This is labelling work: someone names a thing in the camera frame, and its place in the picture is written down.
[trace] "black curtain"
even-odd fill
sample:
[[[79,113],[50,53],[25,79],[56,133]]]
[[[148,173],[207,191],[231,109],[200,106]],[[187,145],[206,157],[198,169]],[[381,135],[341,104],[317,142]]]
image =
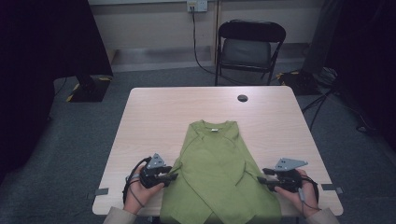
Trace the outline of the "black curtain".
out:
[[[327,66],[396,150],[396,1],[346,0]]]
[[[47,124],[53,80],[112,75],[87,0],[2,0],[0,174],[24,165]]]

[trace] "hand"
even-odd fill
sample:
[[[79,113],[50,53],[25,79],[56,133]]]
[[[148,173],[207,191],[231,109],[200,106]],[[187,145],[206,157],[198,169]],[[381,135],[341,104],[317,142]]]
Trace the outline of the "hand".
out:
[[[304,170],[296,170],[300,173],[300,175],[307,175]],[[294,207],[296,207],[297,210],[304,215],[304,217],[310,217],[319,211],[314,186],[312,183],[303,180],[302,189],[305,197],[304,204],[301,202],[298,192],[292,193],[288,190],[282,189],[281,187],[275,187],[276,192],[291,201]]]
[[[134,173],[140,174],[140,171],[142,170],[143,167],[144,166],[139,166]],[[134,182],[138,179],[139,179],[139,177],[133,178],[131,180],[131,182]],[[125,205],[123,207],[123,210],[137,215],[139,210],[142,208],[140,203],[145,205],[154,194],[156,194],[158,191],[160,191],[163,188],[163,186],[164,186],[164,183],[160,183],[150,189],[146,189],[140,183],[140,181],[134,182],[128,188],[128,193],[126,196]]]

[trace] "wall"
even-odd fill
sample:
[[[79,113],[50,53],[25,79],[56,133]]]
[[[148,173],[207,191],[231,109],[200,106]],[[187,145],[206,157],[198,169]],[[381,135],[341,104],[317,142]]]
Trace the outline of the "wall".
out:
[[[288,33],[286,43],[309,43],[322,2],[222,1],[219,20],[278,22]],[[187,12],[186,2],[92,5],[91,8],[107,49],[189,47],[193,44],[192,17]],[[195,13],[197,46],[213,45],[216,11],[217,2],[212,1],[208,2],[206,13]]]

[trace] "table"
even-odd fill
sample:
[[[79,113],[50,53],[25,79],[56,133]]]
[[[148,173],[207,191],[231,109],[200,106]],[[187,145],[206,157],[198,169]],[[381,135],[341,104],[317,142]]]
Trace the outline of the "table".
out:
[[[242,103],[237,97],[247,96]],[[308,161],[308,175],[319,183],[319,207],[330,207],[335,215],[343,207],[331,184],[318,149],[308,130],[292,90],[266,87],[178,87],[131,90],[107,161],[92,211],[106,215],[111,206],[122,208],[125,176],[143,158],[159,153],[173,165],[182,148],[189,124],[203,119],[211,123],[237,121],[250,154],[260,168],[273,168],[280,158]],[[141,209],[141,216],[160,214],[163,192]],[[280,196],[282,216],[298,216],[297,210]]]

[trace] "chair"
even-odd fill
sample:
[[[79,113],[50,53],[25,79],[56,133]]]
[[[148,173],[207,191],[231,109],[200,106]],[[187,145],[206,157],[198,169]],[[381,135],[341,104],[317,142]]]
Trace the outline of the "chair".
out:
[[[266,85],[270,85],[277,54],[285,37],[285,29],[270,21],[224,22],[218,34],[215,86],[222,76],[222,68],[261,72],[261,79],[269,73]],[[276,45],[273,53],[271,44]]]

